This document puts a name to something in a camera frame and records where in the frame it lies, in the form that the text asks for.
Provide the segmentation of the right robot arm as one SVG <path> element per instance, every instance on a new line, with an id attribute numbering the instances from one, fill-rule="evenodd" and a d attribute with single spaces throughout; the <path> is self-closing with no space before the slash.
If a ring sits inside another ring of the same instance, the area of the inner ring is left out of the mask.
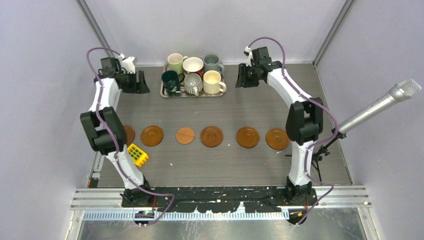
<path id="1" fill-rule="evenodd" d="M 237 88 L 257 87 L 263 80 L 281 96 L 289 108 L 285 131 L 292 145 L 291 168 L 284 195 L 299 205 L 312 192 L 310 178 L 314 144 L 323 131 L 322 99 L 313 98 L 290 77 L 280 61 L 272 61 L 267 47 L 246 47 L 247 61 L 238 66 Z"/>

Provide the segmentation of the grooved wooden coaster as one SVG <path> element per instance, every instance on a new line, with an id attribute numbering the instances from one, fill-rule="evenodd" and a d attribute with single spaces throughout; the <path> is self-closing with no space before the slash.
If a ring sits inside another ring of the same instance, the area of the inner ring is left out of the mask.
<path id="1" fill-rule="evenodd" d="M 260 140 L 258 131 L 253 127 L 241 127 L 236 133 L 236 141 L 243 148 L 254 148 Z"/>
<path id="2" fill-rule="evenodd" d="M 267 131 L 265 140 L 267 145 L 274 150 L 284 150 L 290 144 L 290 139 L 285 130 L 272 128 Z"/>
<path id="3" fill-rule="evenodd" d="M 219 146 L 224 139 L 222 130 L 217 126 L 207 126 L 200 133 L 200 141 L 209 148 Z"/>
<path id="4" fill-rule="evenodd" d="M 127 138 L 126 144 L 129 146 L 134 141 L 136 133 L 133 127 L 131 127 L 130 125 L 124 125 L 123 127 Z"/>
<path id="5" fill-rule="evenodd" d="M 164 132 L 161 127 L 157 125 L 147 126 L 140 135 L 141 142 L 147 147 L 157 146 L 162 142 Z"/>

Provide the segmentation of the silver metal tray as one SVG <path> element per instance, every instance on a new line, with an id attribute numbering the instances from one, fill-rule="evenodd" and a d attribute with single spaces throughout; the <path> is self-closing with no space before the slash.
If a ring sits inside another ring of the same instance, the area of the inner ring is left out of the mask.
<path id="1" fill-rule="evenodd" d="M 220 97 L 220 96 L 225 94 L 225 91 L 224 92 L 219 91 L 218 93 L 215 93 L 215 94 L 208 94 L 203 89 L 199 92 L 198 96 L 196 96 L 194 94 L 190 94 L 190 93 L 185 91 L 185 86 L 184 86 L 184 79 L 185 79 L 186 75 L 188 75 L 188 73 L 183 72 L 183 74 L 184 74 L 184 76 L 182 78 L 182 81 L 180 82 L 180 90 L 179 91 L 169 93 L 169 92 L 167 92 L 165 84 L 163 82 L 161 82 L 160 95 L 163 98 L 205 98 L 205 97 Z"/>

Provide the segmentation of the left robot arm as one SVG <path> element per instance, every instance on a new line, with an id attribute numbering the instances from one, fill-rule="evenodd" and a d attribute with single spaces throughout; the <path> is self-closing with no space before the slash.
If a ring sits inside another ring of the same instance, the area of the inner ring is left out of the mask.
<path id="1" fill-rule="evenodd" d="M 121 193 L 124 207 L 148 207 L 153 202 L 149 182 L 134 164 L 127 147 L 127 133 L 119 119 L 115 104 L 119 92 L 149 93 L 143 71 L 136 72 L 134 57 L 120 62 L 114 57 L 100 60 L 95 71 L 96 87 L 92 106 L 80 114 L 80 121 L 91 148 L 106 157 L 124 183 Z"/>

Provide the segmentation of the cream mug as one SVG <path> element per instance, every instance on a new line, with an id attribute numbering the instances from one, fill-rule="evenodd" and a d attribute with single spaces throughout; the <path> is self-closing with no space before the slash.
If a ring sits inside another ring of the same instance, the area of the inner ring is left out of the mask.
<path id="1" fill-rule="evenodd" d="M 209 70 L 203 75 L 203 90 L 210 95 L 225 93 L 227 85 L 222 81 L 222 75 L 216 70 Z"/>

